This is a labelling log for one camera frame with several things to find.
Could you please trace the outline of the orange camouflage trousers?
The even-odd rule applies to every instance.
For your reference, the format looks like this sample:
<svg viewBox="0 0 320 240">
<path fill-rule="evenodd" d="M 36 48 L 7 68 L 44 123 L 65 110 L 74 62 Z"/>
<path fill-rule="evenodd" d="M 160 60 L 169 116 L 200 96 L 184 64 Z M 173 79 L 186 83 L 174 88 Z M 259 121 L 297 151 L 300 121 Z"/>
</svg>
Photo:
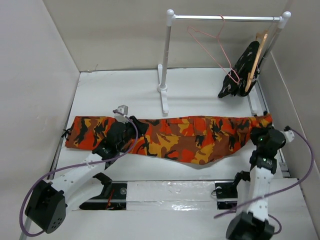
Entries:
<svg viewBox="0 0 320 240">
<path fill-rule="evenodd" d="M 111 131 L 110 116 L 76 116 L 66 130 L 65 147 L 92 151 Z M 271 114 L 250 117 L 184 116 L 140 119 L 148 124 L 131 154 L 206 165 L 232 155 L 250 140 L 255 128 L 272 126 Z"/>
</svg>

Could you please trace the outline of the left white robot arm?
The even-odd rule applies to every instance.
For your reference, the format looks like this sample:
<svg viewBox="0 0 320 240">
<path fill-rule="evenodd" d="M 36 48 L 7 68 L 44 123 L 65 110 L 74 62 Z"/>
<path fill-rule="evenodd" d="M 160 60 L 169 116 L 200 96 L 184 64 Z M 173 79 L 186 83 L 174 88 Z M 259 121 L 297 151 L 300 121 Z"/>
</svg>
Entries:
<svg viewBox="0 0 320 240">
<path fill-rule="evenodd" d="M 91 179 L 104 180 L 105 171 L 128 151 L 124 147 L 130 142 L 132 150 L 138 139 L 149 128 L 147 123 L 134 116 L 120 115 L 88 157 L 79 164 L 55 169 L 40 177 L 23 200 L 20 216 L 26 215 L 41 228 L 40 234 L 50 234 L 65 220 L 74 202 L 72 195 Z"/>
</svg>

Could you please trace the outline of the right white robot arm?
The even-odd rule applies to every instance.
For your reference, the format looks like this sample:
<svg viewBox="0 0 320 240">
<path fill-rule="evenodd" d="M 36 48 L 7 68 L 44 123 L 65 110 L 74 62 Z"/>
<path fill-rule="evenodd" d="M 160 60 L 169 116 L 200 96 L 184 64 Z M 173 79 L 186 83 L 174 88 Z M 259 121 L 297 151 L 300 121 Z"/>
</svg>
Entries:
<svg viewBox="0 0 320 240">
<path fill-rule="evenodd" d="M 231 184 L 237 204 L 226 230 L 228 240 L 270 240 L 275 233 L 269 223 L 267 194 L 277 170 L 275 156 L 286 144 L 286 137 L 270 127 L 252 129 L 250 139 L 256 146 L 249 159 L 250 170 L 238 172 Z"/>
</svg>

